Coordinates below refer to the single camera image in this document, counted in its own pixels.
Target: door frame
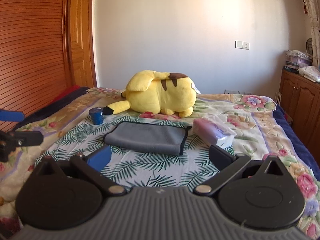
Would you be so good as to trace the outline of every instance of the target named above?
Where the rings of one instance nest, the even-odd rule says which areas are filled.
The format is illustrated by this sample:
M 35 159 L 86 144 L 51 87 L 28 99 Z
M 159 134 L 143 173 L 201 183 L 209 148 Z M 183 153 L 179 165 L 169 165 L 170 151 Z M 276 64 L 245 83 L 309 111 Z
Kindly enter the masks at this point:
M 62 47 L 63 58 L 66 72 L 67 85 L 70 87 L 75 85 L 75 77 L 73 74 L 72 52 L 71 52 L 71 35 L 70 35 L 70 3 L 71 0 L 63 0 L 62 4 Z M 93 53 L 93 35 L 92 35 L 92 0 L 89 0 L 89 48 L 90 48 L 90 62 L 93 85 L 97 87 L 96 70 L 94 67 L 94 53 Z

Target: stuffed animal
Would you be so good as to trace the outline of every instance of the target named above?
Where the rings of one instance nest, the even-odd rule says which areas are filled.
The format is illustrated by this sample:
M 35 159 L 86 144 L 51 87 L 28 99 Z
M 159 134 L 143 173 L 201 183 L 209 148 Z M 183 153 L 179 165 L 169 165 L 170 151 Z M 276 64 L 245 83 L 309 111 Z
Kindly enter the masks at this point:
M 134 111 L 190 116 L 196 95 L 200 93 L 193 81 L 181 73 L 144 70 L 136 73 L 121 96 L 125 101 L 103 108 L 103 114 L 119 114 L 131 108 Z

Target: slatted wooden panel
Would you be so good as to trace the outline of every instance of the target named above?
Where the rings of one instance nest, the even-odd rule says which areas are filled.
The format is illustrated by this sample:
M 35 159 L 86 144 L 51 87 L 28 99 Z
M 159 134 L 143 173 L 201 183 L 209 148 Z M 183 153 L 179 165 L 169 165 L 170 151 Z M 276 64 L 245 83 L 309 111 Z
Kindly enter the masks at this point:
M 63 0 L 0 0 L 0 108 L 28 116 L 67 87 L 62 7 Z

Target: blue cup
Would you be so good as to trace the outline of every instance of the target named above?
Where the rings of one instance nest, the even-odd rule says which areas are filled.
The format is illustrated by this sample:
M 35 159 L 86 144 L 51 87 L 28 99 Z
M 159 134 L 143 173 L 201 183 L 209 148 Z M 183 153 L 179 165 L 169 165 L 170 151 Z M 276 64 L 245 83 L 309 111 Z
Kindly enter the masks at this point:
M 103 123 L 103 116 L 102 116 L 102 108 L 95 107 L 89 110 L 89 115 L 92 119 L 93 124 L 98 125 Z

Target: gray ribbed surface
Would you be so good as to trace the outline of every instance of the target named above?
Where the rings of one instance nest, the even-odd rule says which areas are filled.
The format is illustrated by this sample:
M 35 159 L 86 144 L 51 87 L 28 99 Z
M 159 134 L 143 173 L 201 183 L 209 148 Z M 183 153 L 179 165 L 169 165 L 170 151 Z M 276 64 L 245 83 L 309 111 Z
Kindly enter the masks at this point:
M 297 228 L 259 232 L 227 220 L 211 198 L 186 187 L 134 188 L 111 198 L 101 212 L 81 226 L 44 231 L 30 226 L 10 240 L 307 240 Z

